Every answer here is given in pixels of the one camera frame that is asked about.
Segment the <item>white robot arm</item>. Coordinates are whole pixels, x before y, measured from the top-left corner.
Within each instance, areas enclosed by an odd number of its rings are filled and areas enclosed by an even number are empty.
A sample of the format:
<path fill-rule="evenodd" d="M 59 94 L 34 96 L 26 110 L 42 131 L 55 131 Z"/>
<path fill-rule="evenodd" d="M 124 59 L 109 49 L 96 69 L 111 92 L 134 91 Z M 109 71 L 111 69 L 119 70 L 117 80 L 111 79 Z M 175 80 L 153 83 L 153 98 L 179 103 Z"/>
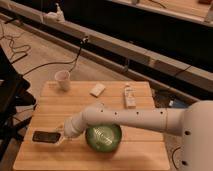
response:
<path fill-rule="evenodd" d="M 95 125 L 117 124 L 182 137 L 180 171 L 213 171 L 213 101 L 188 108 L 110 109 L 87 106 L 56 128 L 65 139 L 80 136 Z"/>

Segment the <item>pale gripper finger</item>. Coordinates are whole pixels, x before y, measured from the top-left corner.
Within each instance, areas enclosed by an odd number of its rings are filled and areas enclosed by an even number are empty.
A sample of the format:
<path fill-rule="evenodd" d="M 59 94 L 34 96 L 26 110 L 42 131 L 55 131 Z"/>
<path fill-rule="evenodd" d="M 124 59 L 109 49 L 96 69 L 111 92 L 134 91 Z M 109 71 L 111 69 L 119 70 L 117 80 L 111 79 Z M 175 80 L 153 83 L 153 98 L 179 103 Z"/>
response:
<path fill-rule="evenodd" d="M 66 140 L 66 137 L 64 136 L 64 125 L 63 124 L 59 125 L 55 129 L 55 131 L 60 134 L 60 138 L 56 142 L 56 145 L 59 146 L 59 145 L 61 145 Z"/>

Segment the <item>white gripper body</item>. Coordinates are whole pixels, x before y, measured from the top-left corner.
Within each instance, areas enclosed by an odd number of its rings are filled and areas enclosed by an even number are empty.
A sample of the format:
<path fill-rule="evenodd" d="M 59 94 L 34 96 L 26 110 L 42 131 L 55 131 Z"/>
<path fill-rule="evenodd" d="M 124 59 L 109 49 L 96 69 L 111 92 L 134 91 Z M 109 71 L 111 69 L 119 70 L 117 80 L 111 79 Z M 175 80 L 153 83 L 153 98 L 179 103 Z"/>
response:
<path fill-rule="evenodd" d="M 74 115 L 64 121 L 64 135 L 68 138 L 76 138 L 84 131 L 84 123 L 80 115 Z"/>

